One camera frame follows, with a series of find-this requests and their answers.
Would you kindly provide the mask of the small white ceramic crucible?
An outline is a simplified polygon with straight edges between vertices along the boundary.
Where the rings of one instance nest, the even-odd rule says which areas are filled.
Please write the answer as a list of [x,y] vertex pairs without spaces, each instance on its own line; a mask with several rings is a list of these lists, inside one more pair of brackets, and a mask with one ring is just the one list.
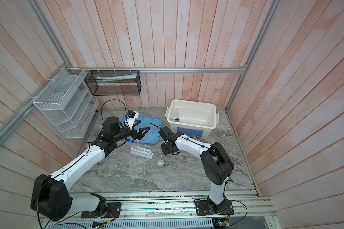
[[164,165],[164,161],[162,159],[157,160],[156,165],[158,167],[162,167]]

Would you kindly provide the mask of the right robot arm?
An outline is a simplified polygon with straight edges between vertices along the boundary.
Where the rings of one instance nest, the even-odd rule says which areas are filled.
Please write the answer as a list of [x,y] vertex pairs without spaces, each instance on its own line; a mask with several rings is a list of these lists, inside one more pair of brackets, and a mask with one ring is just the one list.
[[161,144],[163,154],[176,155],[185,151],[199,159],[203,164],[206,176],[211,182],[211,189],[207,201],[210,206],[219,209],[225,202],[225,182],[234,169],[234,164],[223,146],[203,143],[192,139],[182,132],[174,133],[168,127],[159,130],[164,143]]

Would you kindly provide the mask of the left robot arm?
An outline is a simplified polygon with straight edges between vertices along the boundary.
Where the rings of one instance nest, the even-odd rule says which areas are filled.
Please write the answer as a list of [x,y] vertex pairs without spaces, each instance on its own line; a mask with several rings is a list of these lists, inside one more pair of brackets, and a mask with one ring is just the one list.
[[50,175],[42,174],[35,180],[30,208],[52,221],[76,212],[89,212],[96,218],[104,217],[108,206],[103,196],[96,193],[70,195],[69,190],[91,167],[124,145],[128,137],[143,139],[150,128],[136,130],[135,127],[140,123],[138,117],[138,112],[129,110],[124,123],[115,116],[103,121],[101,132],[81,155],[58,171]]

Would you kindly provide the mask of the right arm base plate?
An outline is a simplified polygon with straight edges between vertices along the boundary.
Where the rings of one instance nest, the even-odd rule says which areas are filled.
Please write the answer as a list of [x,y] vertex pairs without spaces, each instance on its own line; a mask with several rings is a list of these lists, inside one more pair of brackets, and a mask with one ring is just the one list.
[[208,216],[208,215],[234,215],[234,209],[232,201],[223,200],[222,203],[216,205],[211,200],[200,200],[195,199],[194,204],[196,207],[196,214],[198,216]]

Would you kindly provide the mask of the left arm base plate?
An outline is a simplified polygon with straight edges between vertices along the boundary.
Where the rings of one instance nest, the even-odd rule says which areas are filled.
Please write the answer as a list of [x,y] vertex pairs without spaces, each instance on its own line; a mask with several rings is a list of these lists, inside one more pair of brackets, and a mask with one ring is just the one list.
[[119,218],[121,210],[121,202],[105,202],[105,206],[95,211],[83,211],[81,214],[82,219],[95,219],[95,218]]

